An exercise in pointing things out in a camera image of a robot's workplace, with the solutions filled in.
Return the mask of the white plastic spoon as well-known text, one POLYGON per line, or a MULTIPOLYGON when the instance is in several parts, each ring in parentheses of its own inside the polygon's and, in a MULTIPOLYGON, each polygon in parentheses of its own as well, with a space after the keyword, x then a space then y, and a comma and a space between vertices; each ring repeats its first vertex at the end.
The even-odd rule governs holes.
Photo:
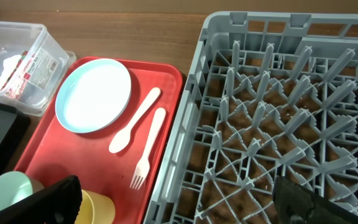
POLYGON ((154 87, 149 91, 148 95, 144 98, 143 102, 140 104, 131 120, 113 137, 109 145, 109 152, 118 153, 129 144, 129 141, 131 140, 132 128, 136 125, 138 120, 141 119, 145 112, 153 105, 160 94, 161 89, 158 87, 154 87))

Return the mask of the mint green bowl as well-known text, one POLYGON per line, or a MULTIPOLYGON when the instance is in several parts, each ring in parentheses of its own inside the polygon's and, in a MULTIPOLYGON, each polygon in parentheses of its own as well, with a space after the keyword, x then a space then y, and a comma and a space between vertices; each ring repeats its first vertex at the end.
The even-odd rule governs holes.
POLYGON ((10 171, 0 175, 0 211, 42 189, 41 182, 23 172, 10 171))

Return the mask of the red snack wrapper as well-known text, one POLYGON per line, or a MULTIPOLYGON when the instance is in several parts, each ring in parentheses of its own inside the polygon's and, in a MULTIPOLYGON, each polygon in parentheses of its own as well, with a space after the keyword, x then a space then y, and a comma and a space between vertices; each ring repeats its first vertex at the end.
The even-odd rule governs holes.
MULTIPOLYGON (((20 67, 22 61, 25 59, 27 54, 28 51, 22 52, 22 60, 20 64, 18 64, 18 68, 20 67)), ((30 74, 25 70, 16 74, 18 68, 14 72, 12 78, 9 80, 5 88, 0 92, 0 94, 3 94, 4 96, 15 100, 18 100, 21 97, 24 92, 24 88, 26 87, 30 79, 30 74)))

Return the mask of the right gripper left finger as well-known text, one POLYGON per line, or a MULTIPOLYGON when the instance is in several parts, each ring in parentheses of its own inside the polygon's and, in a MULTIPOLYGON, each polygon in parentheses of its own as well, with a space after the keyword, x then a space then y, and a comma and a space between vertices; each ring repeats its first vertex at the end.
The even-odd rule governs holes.
POLYGON ((74 224, 82 203, 80 180, 69 175, 55 184, 4 208, 0 224, 74 224))

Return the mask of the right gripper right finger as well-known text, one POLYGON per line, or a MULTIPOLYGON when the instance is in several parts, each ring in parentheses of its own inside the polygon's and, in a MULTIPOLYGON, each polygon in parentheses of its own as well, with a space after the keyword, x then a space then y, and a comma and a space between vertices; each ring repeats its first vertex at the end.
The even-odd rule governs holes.
POLYGON ((284 224, 358 224, 358 216, 283 176, 275 178, 273 203, 284 224))

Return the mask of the light blue plate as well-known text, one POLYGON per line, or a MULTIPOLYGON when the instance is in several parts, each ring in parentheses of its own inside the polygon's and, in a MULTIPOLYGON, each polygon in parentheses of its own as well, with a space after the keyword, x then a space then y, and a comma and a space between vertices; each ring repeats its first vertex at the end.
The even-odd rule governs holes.
POLYGON ((94 132, 120 117, 131 91, 131 75, 121 62, 92 60, 76 68, 63 82, 57 93, 55 114, 68 131, 94 132))

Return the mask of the yellow plastic cup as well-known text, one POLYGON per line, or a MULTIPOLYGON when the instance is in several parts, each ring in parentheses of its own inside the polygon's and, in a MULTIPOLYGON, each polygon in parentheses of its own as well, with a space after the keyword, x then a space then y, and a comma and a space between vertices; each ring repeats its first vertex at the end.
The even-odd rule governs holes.
POLYGON ((82 190, 82 202, 75 224, 112 224, 116 216, 113 201, 104 195, 82 190))

